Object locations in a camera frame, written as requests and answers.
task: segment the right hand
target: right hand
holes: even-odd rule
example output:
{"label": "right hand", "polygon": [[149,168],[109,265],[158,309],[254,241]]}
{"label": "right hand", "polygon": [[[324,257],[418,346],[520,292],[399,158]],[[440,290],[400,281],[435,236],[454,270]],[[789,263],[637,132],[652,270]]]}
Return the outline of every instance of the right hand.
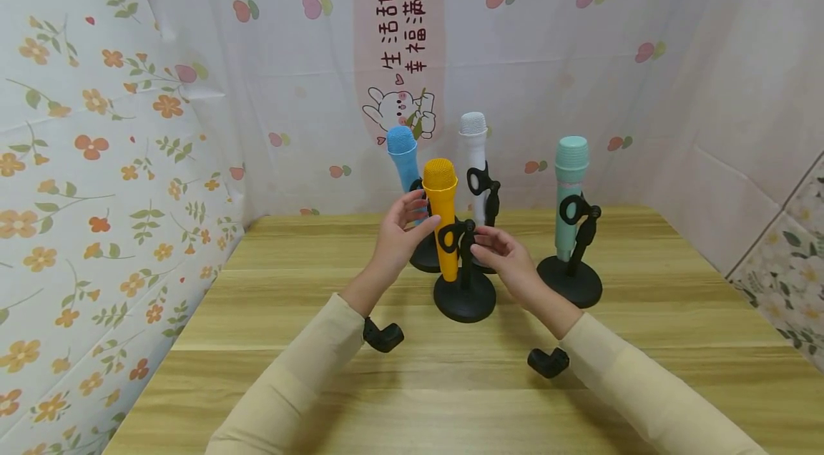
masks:
{"label": "right hand", "polygon": [[529,251],[509,233],[497,227],[478,226],[472,254],[495,270],[506,289],[527,310],[536,291],[546,288],[538,276]]}

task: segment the beige sleeve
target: beige sleeve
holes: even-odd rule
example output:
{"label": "beige sleeve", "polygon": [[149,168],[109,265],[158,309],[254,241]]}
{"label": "beige sleeve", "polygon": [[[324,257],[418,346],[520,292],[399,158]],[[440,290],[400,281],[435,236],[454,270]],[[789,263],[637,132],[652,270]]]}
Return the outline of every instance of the beige sleeve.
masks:
{"label": "beige sleeve", "polygon": [[589,314],[560,342],[569,368],[647,443],[671,455],[766,454],[683,380]]}
{"label": "beige sleeve", "polygon": [[363,318],[335,294],[246,391],[206,455],[280,455],[324,383],[363,345]]}

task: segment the floral wallpaper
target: floral wallpaper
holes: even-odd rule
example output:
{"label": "floral wallpaper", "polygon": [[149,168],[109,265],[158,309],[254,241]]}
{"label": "floral wallpaper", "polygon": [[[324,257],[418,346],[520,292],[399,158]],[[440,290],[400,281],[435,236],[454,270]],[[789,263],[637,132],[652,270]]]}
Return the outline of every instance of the floral wallpaper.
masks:
{"label": "floral wallpaper", "polygon": [[243,234],[146,0],[1,0],[0,453],[98,454]]}
{"label": "floral wallpaper", "polygon": [[732,272],[730,282],[824,372],[824,159]]}

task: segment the black clip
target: black clip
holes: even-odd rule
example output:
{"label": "black clip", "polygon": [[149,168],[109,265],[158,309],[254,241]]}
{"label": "black clip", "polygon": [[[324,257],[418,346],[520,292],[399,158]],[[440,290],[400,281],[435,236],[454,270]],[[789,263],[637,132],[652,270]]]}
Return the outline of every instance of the black clip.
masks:
{"label": "black clip", "polygon": [[529,352],[526,363],[542,377],[555,378],[569,367],[569,356],[561,348],[555,348],[552,354],[546,354],[535,348],[535,350]]}
{"label": "black clip", "polygon": [[[477,180],[477,187],[472,185],[473,176]],[[472,195],[481,195],[489,190],[484,205],[484,216],[486,216],[486,226],[495,226],[495,217],[498,217],[498,213],[501,211],[501,199],[499,197],[501,183],[489,177],[489,162],[484,165],[483,171],[477,167],[470,167],[466,171],[466,180],[469,183],[469,191]]]}
{"label": "black clip", "polygon": [[[569,206],[575,204],[575,213],[569,216]],[[581,223],[578,228],[578,234],[575,235],[575,249],[572,255],[569,256],[567,262],[567,276],[575,276],[578,273],[578,267],[581,265],[581,259],[584,258],[584,251],[589,248],[592,241],[595,239],[595,232],[597,231],[597,221],[601,217],[601,207],[597,205],[590,205],[584,199],[584,194],[570,195],[564,198],[560,204],[559,215],[561,220],[575,226],[581,217],[586,215],[587,219]]]}
{"label": "black clip", "polygon": [[[410,192],[417,189],[423,189],[423,178],[418,178],[412,182],[410,185]],[[423,191],[423,195],[421,196],[422,200],[426,199],[426,190]],[[427,202],[426,204],[426,212],[428,213],[429,217],[432,217],[432,205]]]}
{"label": "black clip", "polygon": [[403,330],[395,323],[381,330],[373,323],[372,318],[366,318],[363,322],[363,340],[376,351],[389,353],[403,342]]}

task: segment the table surface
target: table surface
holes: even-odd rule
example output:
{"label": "table surface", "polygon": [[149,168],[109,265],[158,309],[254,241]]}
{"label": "table surface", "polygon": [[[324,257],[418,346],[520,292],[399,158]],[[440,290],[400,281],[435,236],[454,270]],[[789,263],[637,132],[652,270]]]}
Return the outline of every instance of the table surface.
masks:
{"label": "table surface", "polygon": [[[202,454],[210,434],[300,329],[363,267],[376,216],[264,217],[228,261],[105,453]],[[554,212],[499,226],[541,260]],[[685,380],[769,453],[820,454],[824,377],[655,212],[612,207],[586,260],[604,295],[590,310]],[[481,323],[444,318],[435,275],[411,266],[373,319],[406,340],[364,346],[303,423],[294,454],[651,454],[570,371],[526,364],[552,337],[506,293]]]}

